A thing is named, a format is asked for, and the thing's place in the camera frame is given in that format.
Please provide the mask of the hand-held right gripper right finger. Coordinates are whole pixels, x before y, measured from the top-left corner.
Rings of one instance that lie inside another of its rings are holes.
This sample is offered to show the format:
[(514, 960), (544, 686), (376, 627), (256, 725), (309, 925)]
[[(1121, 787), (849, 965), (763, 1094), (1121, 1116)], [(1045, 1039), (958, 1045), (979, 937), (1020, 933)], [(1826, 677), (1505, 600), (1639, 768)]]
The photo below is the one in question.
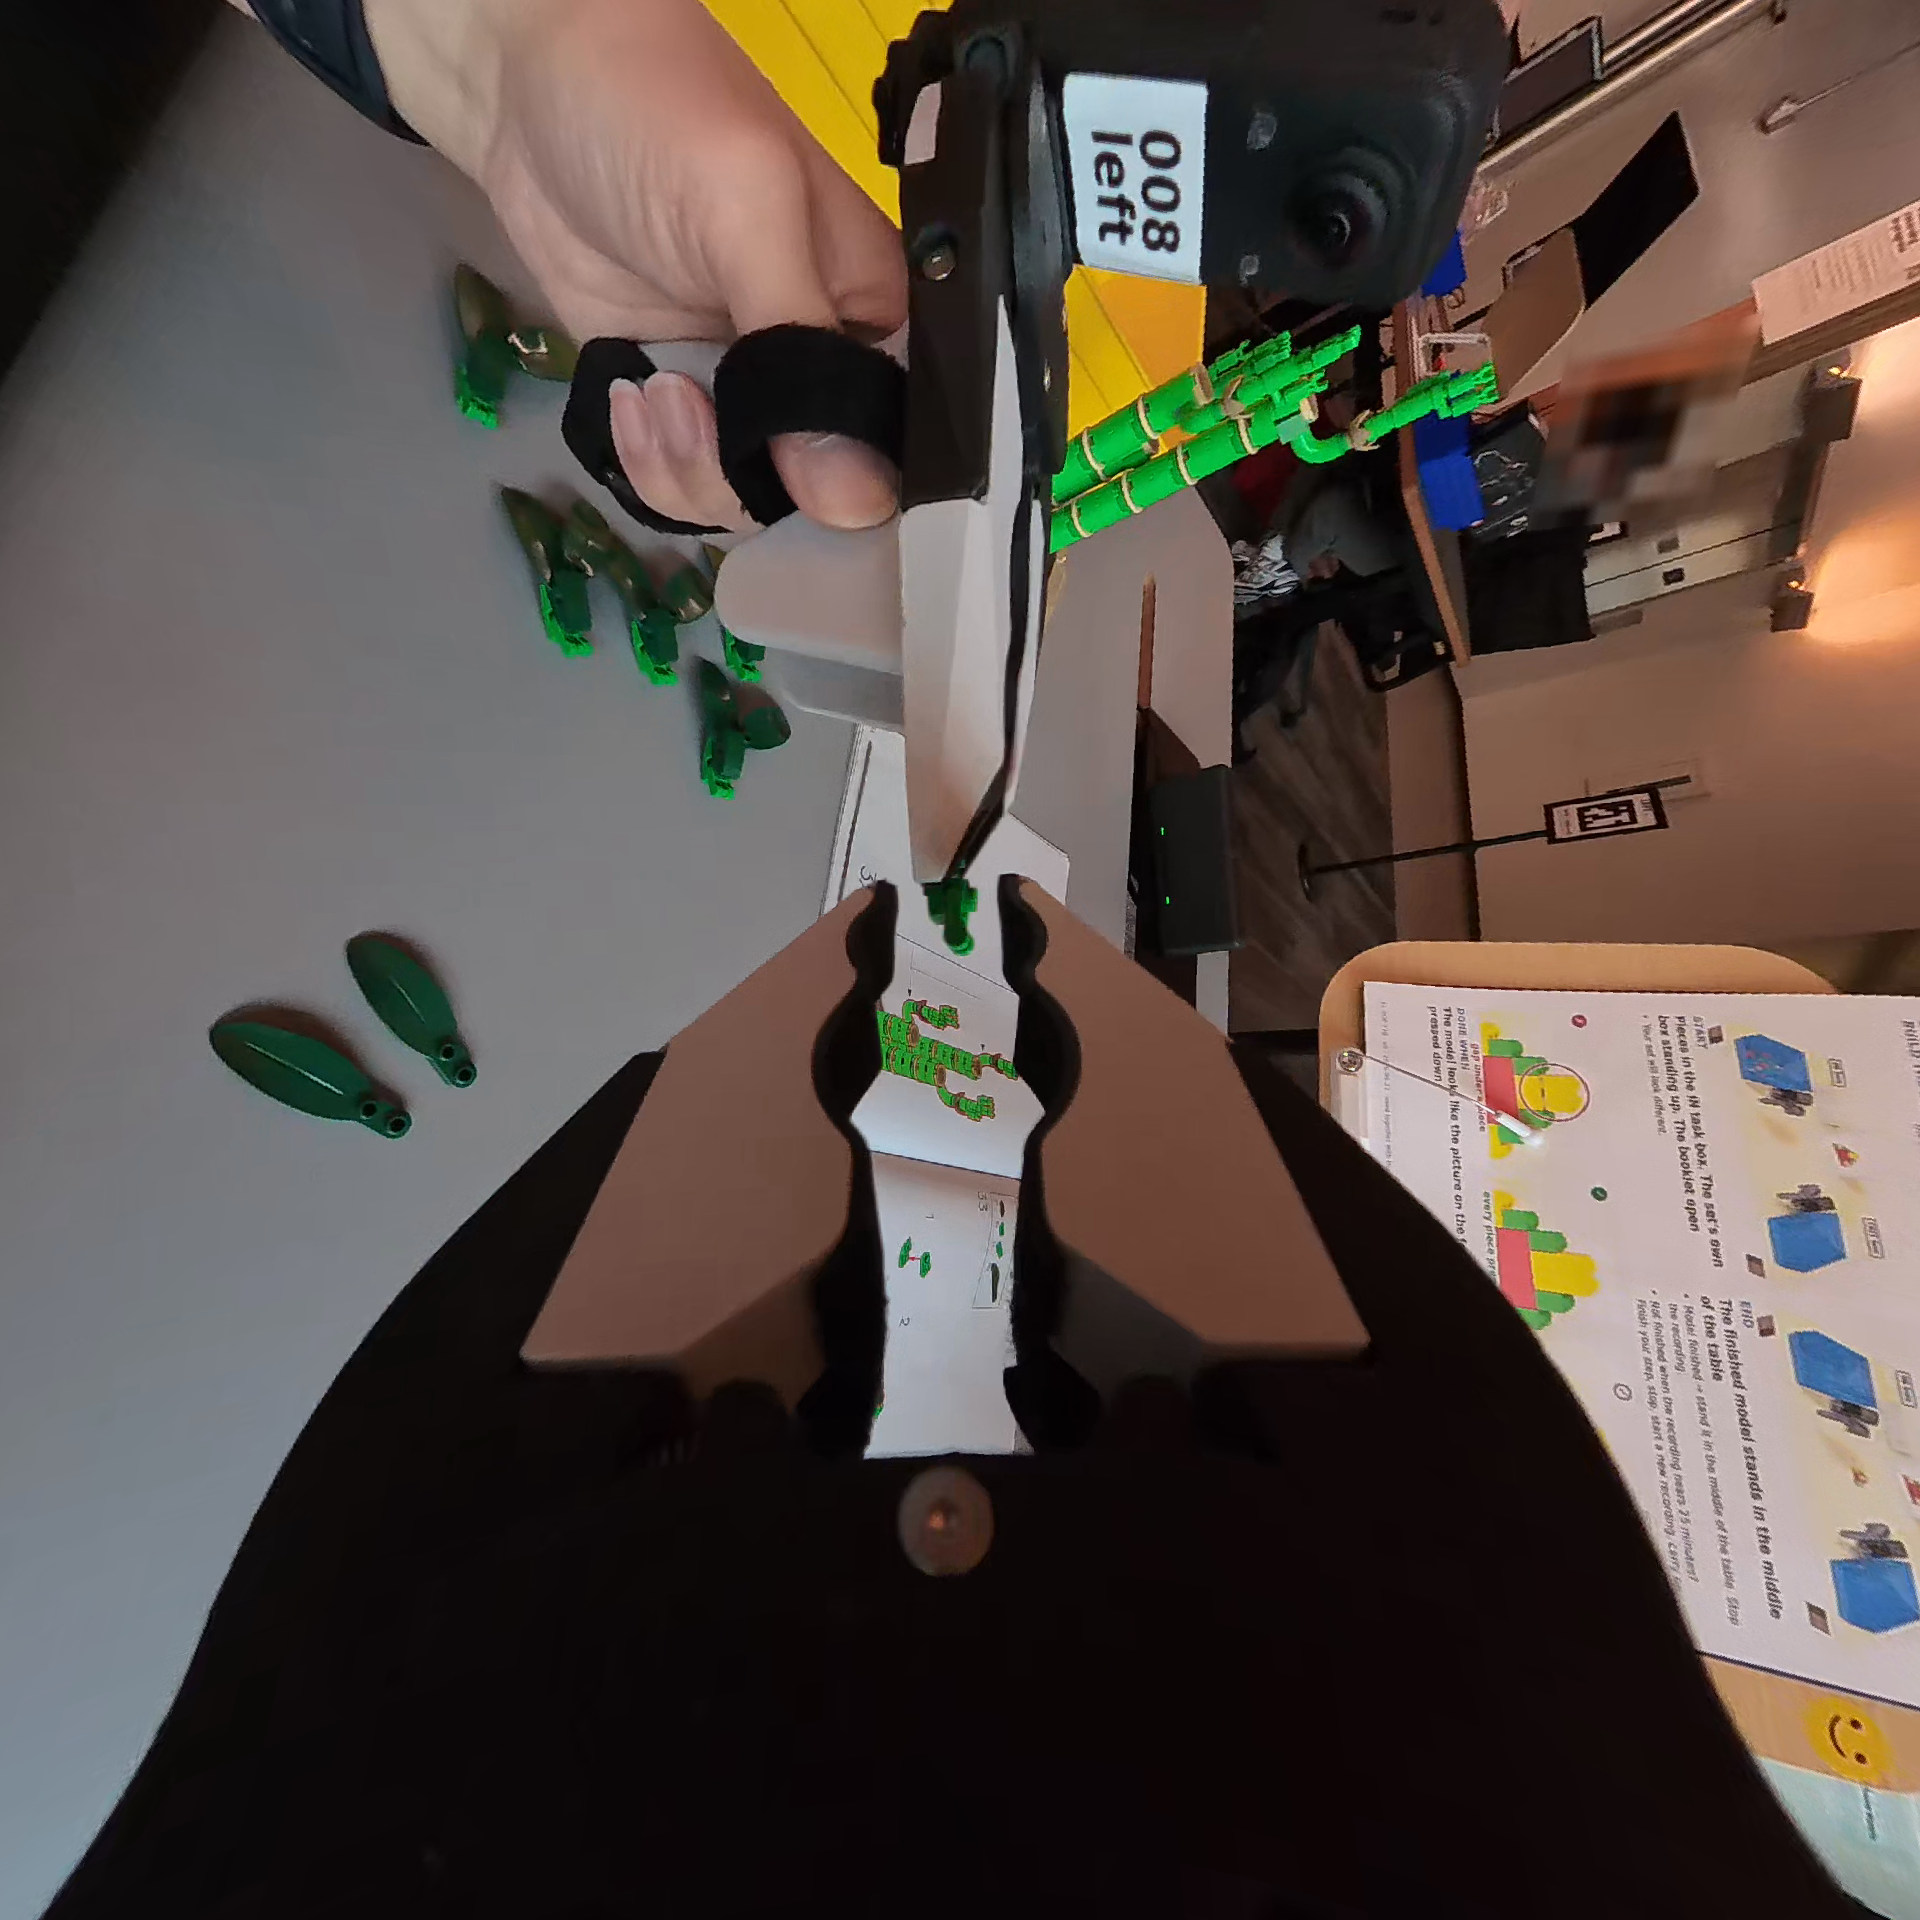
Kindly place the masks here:
[(1140, 1380), (1347, 1363), (1369, 1335), (1225, 1037), (1030, 877), (998, 883), (1021, 1149), (1003, 1393), (1031, 1453)]

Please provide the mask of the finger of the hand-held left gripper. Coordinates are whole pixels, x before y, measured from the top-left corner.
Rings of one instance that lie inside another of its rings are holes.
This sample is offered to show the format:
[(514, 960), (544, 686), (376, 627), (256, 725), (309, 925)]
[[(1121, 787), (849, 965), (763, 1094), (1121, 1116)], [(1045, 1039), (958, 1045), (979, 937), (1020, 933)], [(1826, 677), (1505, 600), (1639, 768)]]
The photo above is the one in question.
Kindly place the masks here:
[(964, 880), (1020, 776), (1048, 547), (1044, 375), (1005, 297), (926, 298), (908, 354), (900, 669), (916, 885)]

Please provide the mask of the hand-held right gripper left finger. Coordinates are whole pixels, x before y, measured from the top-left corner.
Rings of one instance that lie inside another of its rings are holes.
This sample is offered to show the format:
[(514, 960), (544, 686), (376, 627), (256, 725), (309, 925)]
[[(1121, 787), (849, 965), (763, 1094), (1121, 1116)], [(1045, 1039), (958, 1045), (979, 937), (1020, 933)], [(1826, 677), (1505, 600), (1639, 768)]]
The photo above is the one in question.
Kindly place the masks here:
[(897, 890), (805, 927), (660, 1052), (519, 1358), (642, 1373), (693, 1402), (767, 1389), (827, 1456), (882, 1405), (886, 1280), (854, 1110), (880, 1072)]

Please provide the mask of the green lego leaf sprig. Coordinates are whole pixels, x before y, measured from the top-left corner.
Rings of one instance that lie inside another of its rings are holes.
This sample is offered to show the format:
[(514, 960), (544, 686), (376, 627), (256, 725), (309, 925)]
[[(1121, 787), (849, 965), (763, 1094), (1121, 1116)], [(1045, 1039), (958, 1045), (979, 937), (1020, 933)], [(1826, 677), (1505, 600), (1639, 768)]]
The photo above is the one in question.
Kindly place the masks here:
[(676, 685), (679, 632), (711, 611), (708, 575), (677, 553), (648, 558), (585, 498), (567, 506), (562, 553), (577, 572), (612, 590), (639, 675), (649, 685)]
[(579, 342), (558, 324), (524, 318), (503, 291), (471, 264), (454, 269), (450, 300), (458, 333), (452, 394), (466, 421), (498, 430), (517, 378), (559, 386), (571, 381)]
[(540, 614), (540, 632), (567, 660), (594, 652), (591, 575), (567, 544), (567, 531), (533, 493), (496, 488), (516, 548), (526, 565)]
[(739, 683), (739, 685), (760, 686), (761, 680), (763, 680), (763, 675), (761, 675), (763, 646), (753, 645), (753, 643), (739, 641), (739, 639), (732, 632), (732, 628), (726, 627), (726, 622), (720, 619), (720, 614), (718, 614), (718, 611), (715, 611), (718, 572), (720, 572), (720, 568), (722, 568), (722, 565), (723, 565), (723, 560), (726, 560), (726, 555), (723, 555), (723, 550), (722, 550), (715, 543), (711, 543), (711, 541), (702, 541), (702, 543), (699, 543), (699, 553), (702, 553), (702, 567), (703, 567), (703, 571), (705, 571), (708, 587), (709, 587), (709, 592), (711, 592), (711, 606), (714, 606), (711, 619), (715, 620), (718, 632), (720, 632), (720, 639), (722, 639), (722, 651), (723, 651), (726, 671), (728, 671), (728, 673), (732, 675), (732, 679), (733, 679), (735, 683)]
[(791, 722), (780, 705), (751, 685), (735, 685), (714, 662), (693, 662), (699, 719), (699, 780), (714, 801), (732, 801), (746, 763), (780, 750)]

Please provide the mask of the lego instruction booklet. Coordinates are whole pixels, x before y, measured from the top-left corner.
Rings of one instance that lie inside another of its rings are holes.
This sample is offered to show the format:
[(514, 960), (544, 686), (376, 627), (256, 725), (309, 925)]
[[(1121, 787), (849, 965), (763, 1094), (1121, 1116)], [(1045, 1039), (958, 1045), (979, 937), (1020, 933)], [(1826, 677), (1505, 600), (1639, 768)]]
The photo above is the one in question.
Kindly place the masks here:
[(995, 885), (1062, 892), (1067, 857), (1013, 818), (974, 872), (971, 950), (947, 948), (908, 859), (897, 732), (851, 734), (826, 905), (888, 883), (895, 933), (875, 1000), (877, 1072), (854, 1125), (872, 1154), (886, 1302), (870, 1455), (1016, 1455), (1005, 1398), (1020, 1176), (1042, 1104), (1018, 1075), (1020, 1000), (1003, 979)]

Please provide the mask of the green lego bamboo model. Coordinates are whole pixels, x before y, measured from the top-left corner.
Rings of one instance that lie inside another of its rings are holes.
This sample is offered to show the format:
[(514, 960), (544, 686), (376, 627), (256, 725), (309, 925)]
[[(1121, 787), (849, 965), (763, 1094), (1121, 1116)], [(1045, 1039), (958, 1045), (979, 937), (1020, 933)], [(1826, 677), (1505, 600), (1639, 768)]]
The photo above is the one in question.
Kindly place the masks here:
[(1393, 402), (1321, 433), (1329, 373), (1360, 337), (1353, 326), (1310, 348), (1295, 348), (1288, 335), (1232, 348), (1069, 437), (1052, 480), (1048, 555), (1062, 556), (1270, 449), (1326, 468), (1423, 421), (1461, 421), (1500, 397), (1493, 363), (1442, 369)]

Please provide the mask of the dark green lego leaf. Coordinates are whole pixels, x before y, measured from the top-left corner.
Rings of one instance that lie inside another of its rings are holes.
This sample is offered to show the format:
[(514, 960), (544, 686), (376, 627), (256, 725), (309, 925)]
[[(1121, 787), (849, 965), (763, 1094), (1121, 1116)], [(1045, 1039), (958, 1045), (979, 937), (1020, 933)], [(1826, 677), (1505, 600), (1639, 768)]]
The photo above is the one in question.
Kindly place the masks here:
[(395, 939), (372, 931), (346, 943), (346, 960), (379, 1024), (401, 1046), (426, 1059), (446, 1087), (471, 1088), (476, 1065), (458, 1015), (426, 962)]
[(213, 1057), (241, 1082), (302, 1116), (401, 1140), (411, 1115), (354, 1059), (291, 1027), (224, 1018), (209, 1027)]

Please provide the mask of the person's left hand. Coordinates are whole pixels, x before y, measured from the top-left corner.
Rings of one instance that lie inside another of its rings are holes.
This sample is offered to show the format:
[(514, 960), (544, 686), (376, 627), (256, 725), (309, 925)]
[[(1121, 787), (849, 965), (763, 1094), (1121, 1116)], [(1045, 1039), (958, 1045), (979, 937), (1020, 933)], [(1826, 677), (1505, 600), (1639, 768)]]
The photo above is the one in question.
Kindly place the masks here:
[(395, 115), (577, 340), (906, 324), (900, 229), (697, 2), (365, 2)]

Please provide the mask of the black box with green lights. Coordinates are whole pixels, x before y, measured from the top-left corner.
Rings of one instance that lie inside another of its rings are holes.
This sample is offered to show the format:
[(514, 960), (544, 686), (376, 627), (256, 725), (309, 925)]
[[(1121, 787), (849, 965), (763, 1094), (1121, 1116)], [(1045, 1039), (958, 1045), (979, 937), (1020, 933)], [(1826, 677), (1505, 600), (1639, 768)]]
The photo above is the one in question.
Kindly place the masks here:
[(1200, 959), (1239, 948), (1232, 768), (1152, 783), (1146, 821), (1158, 952)]

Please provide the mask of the blue storage crate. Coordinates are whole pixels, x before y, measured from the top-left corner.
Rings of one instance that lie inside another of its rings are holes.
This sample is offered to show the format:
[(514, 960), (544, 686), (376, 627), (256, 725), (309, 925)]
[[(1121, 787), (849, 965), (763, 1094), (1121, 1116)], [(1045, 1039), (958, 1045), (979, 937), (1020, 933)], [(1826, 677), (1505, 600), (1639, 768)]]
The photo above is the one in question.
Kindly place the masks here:
[(1522, 416), (1495, 410), (1485, 416), (1427, 416), (1414, 422), (1410, 449), (1426, 520), (1440, 532), (1461, 535), (1483, 522), (1491, 482), (1480, 476), (1476, 459)]

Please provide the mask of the yellow ribbed crate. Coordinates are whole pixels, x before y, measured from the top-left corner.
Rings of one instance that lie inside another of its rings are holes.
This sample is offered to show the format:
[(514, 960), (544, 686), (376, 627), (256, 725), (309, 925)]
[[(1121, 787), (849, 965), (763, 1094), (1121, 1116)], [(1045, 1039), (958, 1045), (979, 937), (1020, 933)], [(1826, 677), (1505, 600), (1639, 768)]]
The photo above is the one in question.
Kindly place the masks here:
[[(859, 190), (895, 223), (873, 84), (927, 2), (709, 2), (709, 16)], [(1132, 405), (1203, 359), (1206, 292), (1078, 267), (1065, 286), (1067, 430)]]

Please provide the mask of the black white marker tag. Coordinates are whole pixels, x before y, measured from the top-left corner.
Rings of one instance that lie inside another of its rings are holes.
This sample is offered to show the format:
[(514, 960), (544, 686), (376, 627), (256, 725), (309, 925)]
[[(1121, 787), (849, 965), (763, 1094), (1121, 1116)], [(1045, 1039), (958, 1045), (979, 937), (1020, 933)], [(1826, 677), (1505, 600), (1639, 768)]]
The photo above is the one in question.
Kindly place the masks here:
[(1576, 796), (1544, 809), (1544, 840), (1555, 848), (1634, 839), (1666, 828), (1668, 785), (1664, 780)]

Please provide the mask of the white paper notice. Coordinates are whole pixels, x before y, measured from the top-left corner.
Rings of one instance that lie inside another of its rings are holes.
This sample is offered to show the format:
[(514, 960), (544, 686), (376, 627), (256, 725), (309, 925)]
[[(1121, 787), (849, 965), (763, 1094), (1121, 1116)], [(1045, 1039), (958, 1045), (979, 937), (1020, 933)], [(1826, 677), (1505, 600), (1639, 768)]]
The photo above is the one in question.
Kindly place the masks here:
[(1848, 323), (1918, 286), (1918, 200), (1751, 282), (1760, 342), (1778, 348), (1818, 329)]

